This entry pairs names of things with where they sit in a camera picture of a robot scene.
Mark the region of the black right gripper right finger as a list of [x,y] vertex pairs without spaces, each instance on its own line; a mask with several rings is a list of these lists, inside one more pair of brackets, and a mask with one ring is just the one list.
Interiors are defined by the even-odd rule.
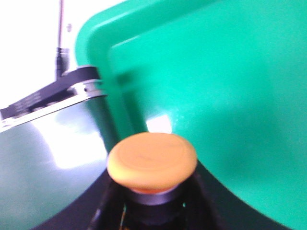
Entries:
[[222,185],[200,162],[186,181],[187,230],[287,230]]

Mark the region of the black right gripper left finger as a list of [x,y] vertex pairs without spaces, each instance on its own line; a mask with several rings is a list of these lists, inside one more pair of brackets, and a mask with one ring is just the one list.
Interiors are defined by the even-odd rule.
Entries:
[[122,187],[104,171],[77,199],[34,230],[118,230]]

